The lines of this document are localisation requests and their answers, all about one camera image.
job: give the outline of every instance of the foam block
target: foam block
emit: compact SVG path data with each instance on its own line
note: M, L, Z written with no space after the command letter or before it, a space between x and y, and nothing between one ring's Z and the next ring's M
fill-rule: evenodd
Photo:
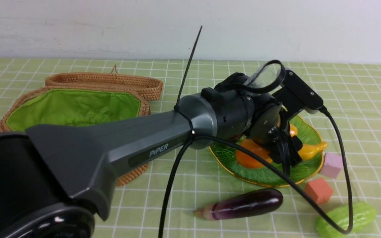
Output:
M342 169L342 157L337 154L327 152L324 155L324 165L319 174L336 179Z
M324 178L317 178L308 182L304 191L318 205L328 202L334 192L333 188L328 185Z

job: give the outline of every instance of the bitter melon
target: bitter melon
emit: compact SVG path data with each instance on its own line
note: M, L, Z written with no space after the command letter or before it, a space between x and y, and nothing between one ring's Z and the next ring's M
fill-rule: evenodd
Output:
M370 223L372 223L376 218L375 208L366 202L354 202L354 223L352 228L352 233L358 232ZM348 205L343 205L338 208L333 209L328 212L327 215L342 229L347 229L349 226L349 214ZM334 229L329 223L327 223L322 217L316 219L316 229L322 238L343 238L344 234L340 233Z

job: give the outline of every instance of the white wall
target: white wall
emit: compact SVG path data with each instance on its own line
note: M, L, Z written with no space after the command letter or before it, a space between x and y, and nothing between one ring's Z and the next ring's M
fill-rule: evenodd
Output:
M381 63L381 0L0 0L0 57Z

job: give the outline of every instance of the woven basket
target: woven basket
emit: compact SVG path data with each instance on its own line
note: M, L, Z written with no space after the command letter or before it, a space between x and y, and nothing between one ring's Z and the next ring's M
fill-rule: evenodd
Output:
M53 90L53 89L73 89L73 90L74 89L76 89L76 90L77 89L85 89L88 91L91 90L91 91L104 91L104 92L115 92L115 93L125 92L125 93L129 93L129 94L133 95L136 99L138 99L141 102L141 107L139 109L139 115L138 116L146 116L146 115L149 115L151 113L148 102L135 91L131 91L131 90L127 90L127 89L120 89L120 88L116 88L116 89L103 88L103 89L100 89L100 88L97 88L95 86L93 88L91 88L89 85L88 86L80 86L80 85L75 85L75 86L44 86L40 89L34 90L32 92L29 92L29 93L21 96L19 99L17 99L17 101L15 101L15 103L12 105L10 110L6 113L6 115L0 121L0 132L11 131L10 127L7 125L7 119L9 118L10 115L12 115L12 113L17 108L19 108L25 102L27 102L33 98L36 98L39 95L45 94L48 91ZM147 168L148 168L148 164L144 164L141 167L136 168L136 169L130 171L129 173L119 177L117 179L116 186L123 186L123 185L128 184L130 181L132 181L133 179L135 179L136 177L141 175Z
M45 79L45 85L126 89L137 92L147 101L158 100L161 98L163 81L151 77L118 74L116 65L111 72L113 71L115 71L116 74L93 72L55 74Z

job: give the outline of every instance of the grid pattern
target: grid pattern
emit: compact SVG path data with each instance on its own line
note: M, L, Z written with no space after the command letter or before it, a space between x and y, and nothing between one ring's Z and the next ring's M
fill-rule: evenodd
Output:
M150 76L164 81L163 96L151 101L152 113L171 110L177 97L186 60L69 60L0 59L0 120L22 94L43 86L45 77L61 72L106 72L114 64L121 74ZM263 62L194 60L183 94L213 87L233 72L252 74ZM345 142L354 200L376 207L372 226L356 237L381 237L381 65L338 63L285 63L325 101ZM327 151L339 152L335 132L321 115L301 113L329 143ZM156 237L165 186L177 151L150 163L148 170L115 191L110 217L97 217L95 238ZM326 211L345 203L343 172L336 180L326 179L334 195ZM165 236L211 238L317 237L315 211L290 188L277 211L258 217L204 221L193 217L195 208L259 189L232 177L207 149L189 149L178 169L165 223Z

